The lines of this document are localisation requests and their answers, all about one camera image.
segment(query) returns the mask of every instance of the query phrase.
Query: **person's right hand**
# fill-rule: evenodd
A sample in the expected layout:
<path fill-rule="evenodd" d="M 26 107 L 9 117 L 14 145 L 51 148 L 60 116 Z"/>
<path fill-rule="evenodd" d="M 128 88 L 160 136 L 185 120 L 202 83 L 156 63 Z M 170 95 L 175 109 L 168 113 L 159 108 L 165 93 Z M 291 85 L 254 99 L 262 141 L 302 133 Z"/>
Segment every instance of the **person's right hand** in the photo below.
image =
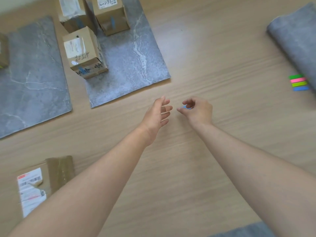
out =
<path fill-rule="evenodd" d="M 187 108 L 191 109 L 189 110 L 182 107 L 177 108 L 177 111 L 179 111 L 188 119 L 190 125 L 193 128 L 199 125 L 212 124 L 213 106 L 208 103 L 207 100 L 192 96 L 182 103 L 186 105 Z"/>

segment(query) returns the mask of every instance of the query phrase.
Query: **person's right arm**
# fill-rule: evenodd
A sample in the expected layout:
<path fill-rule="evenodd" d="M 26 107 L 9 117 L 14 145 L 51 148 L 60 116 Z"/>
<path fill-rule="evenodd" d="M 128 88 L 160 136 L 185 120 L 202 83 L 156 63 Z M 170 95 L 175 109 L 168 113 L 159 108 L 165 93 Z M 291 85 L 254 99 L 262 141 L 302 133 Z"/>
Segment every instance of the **person's right arm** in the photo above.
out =
<path fill-rule="evenodd" d="M 177 110 L 204 141 L 239 193 L 279 237 L 316 236 L 316 178 L 212 124 L 212 105 L 191 97 Z"/>

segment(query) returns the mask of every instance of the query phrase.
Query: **white label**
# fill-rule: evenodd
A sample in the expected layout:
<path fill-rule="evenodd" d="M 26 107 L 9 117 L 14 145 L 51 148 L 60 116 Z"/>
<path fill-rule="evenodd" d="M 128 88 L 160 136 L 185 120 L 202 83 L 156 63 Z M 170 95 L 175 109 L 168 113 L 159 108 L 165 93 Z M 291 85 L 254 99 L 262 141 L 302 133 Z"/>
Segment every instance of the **white label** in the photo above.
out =
<path fill-rule="evenodd" d="M 78 0 L 59 0 L 59 2 L 64 17 L 72 18 L 81 11 Z"/>
<path fill-rule="evenodd" d="M 41 168 L 37 168 L 18 176 L 17 180 L 23 218 L 25 218 L 47 198 L 45 191 L 34 187 L 37 182 L 43 181 L 42 170 Z"/>
<path fill-rule="evenodd" d="M 117 0 L 98 0 L 99 9 L 104 9 L 107 7 L 114 6 L 118 3 Z"/>
<path fill-rule="evenodd" d="M 64 46 L 66 49 L 67 58 L 73 58 L 77 55 L 82 55 L 82 48 L 80 38 L 75 38 L 70 41 L 64 42 Z"/>

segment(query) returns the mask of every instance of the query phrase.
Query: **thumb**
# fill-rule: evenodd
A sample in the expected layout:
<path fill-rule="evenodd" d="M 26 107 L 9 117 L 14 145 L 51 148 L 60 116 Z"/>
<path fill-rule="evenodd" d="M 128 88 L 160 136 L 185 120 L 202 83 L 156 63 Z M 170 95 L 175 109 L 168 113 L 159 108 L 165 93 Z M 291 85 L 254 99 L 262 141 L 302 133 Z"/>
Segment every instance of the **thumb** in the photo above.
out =
<path fill-rule="evenodd" d="M 186 117 L 188 116 L 188 114 L 189 114 L 189 112 L 190 112 L 189 109 L 184 108 L 184 107 L 177 108 L 177 111 L 179 111 L 182 115 L 184 115 L 184 116 L 186 116 Z"/>

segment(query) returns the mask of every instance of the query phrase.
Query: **cardboard box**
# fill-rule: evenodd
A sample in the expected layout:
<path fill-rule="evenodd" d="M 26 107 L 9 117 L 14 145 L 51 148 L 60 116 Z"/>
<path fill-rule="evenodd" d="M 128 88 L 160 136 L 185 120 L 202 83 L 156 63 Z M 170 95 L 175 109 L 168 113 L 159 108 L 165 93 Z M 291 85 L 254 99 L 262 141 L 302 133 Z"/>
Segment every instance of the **cardboard box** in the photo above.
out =
<path fill-rule="evenodd" d="M 92 0 L 95 17 L 104 33 L 114 33 L 130 28 L 122 0 Z"/>
<path fill-rule="evenodd" d="M 20 199 L 19 220 L 49 198 L 75 176 L 71 156 L 49 158 L 16 173 Z"/>
<path fill-rule="evenodd" d="M 86 26 L 96 33 L 95 18 L 86 0 L 55 0 L 55 6 L 61 24 L 69 33 Z"/>
<path fill-rule="evenodd" d="M 0 69 L 9 66 L 9 40 L 8 37 L 0 33 Z"/>
<path fill-rule="evenodd" d="M 84 79 L 108 71 L 95 34 L 85 27 L 63 37 L 70 68 Z"/>

